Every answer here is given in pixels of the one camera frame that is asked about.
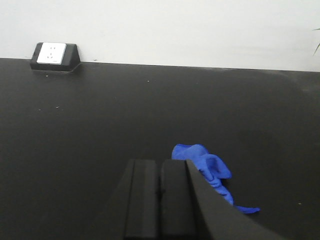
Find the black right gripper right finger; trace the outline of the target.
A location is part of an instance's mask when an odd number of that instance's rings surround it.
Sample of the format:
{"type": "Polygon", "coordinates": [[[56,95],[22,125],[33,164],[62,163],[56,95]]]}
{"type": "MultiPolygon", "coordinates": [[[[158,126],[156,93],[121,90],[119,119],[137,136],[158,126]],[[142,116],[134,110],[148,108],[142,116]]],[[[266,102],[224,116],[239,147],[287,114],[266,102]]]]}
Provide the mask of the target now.
{"type": "Polygon", "coordinates": [[[163,240],[282,240],[224,200],[191,160],[164,161],[161,169],[163,240]]]}

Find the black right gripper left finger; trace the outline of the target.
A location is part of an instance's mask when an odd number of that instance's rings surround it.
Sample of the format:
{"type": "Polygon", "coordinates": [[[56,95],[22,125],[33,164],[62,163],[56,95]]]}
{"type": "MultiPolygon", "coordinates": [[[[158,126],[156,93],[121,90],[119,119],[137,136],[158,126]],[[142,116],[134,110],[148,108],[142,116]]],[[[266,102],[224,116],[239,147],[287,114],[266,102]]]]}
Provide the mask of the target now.
{"type": "Polygon", "coordinates": [[[158,238],[158,173],[154,160],[130,160],[103,211],[102,240],[158,238]]]}

